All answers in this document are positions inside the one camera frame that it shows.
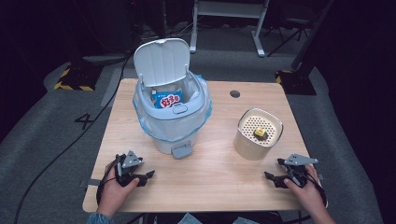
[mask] snack bag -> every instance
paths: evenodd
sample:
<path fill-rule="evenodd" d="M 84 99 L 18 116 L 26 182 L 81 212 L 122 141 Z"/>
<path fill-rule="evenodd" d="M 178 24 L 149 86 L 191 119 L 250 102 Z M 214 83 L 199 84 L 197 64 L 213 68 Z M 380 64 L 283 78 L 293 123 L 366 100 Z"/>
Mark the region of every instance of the snack bag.
<path fill-rule="evenodd" d="M 152 91 L 151 100 L 155 108 L 171 107 L 174 104 L 183 102 L 181 90 Z"/>

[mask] open lid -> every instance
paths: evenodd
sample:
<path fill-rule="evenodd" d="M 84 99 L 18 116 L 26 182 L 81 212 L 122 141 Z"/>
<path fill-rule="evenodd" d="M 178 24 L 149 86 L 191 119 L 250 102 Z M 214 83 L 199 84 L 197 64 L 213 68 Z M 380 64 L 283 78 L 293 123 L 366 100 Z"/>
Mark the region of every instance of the open lid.
<path fill-rule="evenodd" d="M 134 53 L 134 67 L 146 87 L 166 85 L 187 75 L 190 50 L 186 41 L 167 38 L 148 42 Z"/>

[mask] black handheld controller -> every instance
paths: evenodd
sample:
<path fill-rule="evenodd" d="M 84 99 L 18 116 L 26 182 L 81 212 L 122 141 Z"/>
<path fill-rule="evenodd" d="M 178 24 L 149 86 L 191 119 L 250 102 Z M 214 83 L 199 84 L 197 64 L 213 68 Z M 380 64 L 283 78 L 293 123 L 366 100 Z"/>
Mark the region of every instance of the black handheld controller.
<path fill-rule="evenodd" d="M 283 182 L 285 178 L 290 179 L 300 188 L 303 188 L 305 186 L 306 184 L 305 176 L 307 175 L 307 171 L 304 165 L 299 165 L 299 166 L 285 165 L 285 160 L 282 159 L 278 159 L 277 162 L 279 163 L 279 165 L 285 166 L 286 173 L 288 173 L 287 175 L 274 176 L 270 173 L 264 172 L 265 177 L 267 179 L 274 181 L 274 185 L 276 188 L 282 188 L 282 189 L 287 188 L 287 186 Z"/>
<path fill-rule="evenodd" d="M 264 172 L 264 174 L 267 179 L 274 181 L 276 188 L 288 188 L 283 182 L 285 178 L 290 179 L 297 186 L 303 188 L 306 184 L 306 177 L 308 175 L 305 165 L 308 163 L 317 162 L 317 159 L 307 158 L 298 154 L 291 154 L 291 156 L 289 156 L 286 160 L 277 159 L 277 163 L 285 167 L 287 175 L 274 176 L 267 172 Z"/>
<path fill-rule="evenodd" d="M 141 164 L 142 160 L 143 158 L 137 158 L 132 150 L 128 152 L 128 155 L 122 154 L 116 156 L 116 179 L 121 186 L 127 186 L 135 178 L 139 178 L 138 187 L 146 186 L 149 179 L 153 177 L 155 171 L 150 171 L 145 175 L 134 174 L 134 171 Z"/>

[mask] hand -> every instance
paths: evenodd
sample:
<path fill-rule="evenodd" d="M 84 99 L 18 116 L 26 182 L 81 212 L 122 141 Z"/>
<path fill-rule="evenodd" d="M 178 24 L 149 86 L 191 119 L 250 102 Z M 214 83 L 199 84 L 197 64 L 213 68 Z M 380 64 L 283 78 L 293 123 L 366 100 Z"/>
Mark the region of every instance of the hand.
<path fill-rule="evenodd" d="M 96 210 L 97 213 L 113 218 L 122 207 L 128 195 L 136 188 L 139 178 L 135 178 L 127 186 L 122 187 L 116 178 L 116 169 L 111 167 L 104 185 L 102 198 Z"/>
<path fill-rule="evenodd" d="M 315 168 L 312 165 L 306 165 L 305 169 L 318 182 L 318 174 Z M 294 193 L 301 206 L 309 213 L 315 223 L 335 223 L 313 183 L 307 181 L 303 188 L 298 187 L 287 178 L 284 179 L 284 183 Z"/>

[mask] table top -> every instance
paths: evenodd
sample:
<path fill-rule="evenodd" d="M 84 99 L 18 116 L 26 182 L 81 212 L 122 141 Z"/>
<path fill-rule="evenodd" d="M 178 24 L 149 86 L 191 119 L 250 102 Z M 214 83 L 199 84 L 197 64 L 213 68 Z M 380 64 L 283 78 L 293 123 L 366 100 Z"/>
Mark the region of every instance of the table top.
<path fill-rule="evenodd" d="M 126 78 L 120 87 L 106 126 L 92 179 L 102 179 L 116 154 L 131 149 L 143 164 L 135 171 L 155 170 L 147 185 L 136 188 L 121 212 L 198 212 L 301 209 L 289 189 L 277 189 L 264 171 L 284 175 L 277 159 L 291 153 L 308 156 L 290 105 L 277 83 L 208 81 L 213 110 L 198 131 L 192 154 L 182 160 L 161 153 L 141 129 L 132 99 L 137 79 Z M 233 98 L 230 91 L 239 91 Z M 249 161 L 234 149 L 238 121 L 251 107 L 279 118 L 282 136 L 262 160 Z M 97 187 L 88 186 L 83 202 L 86 212 L 96 211 Z"/>

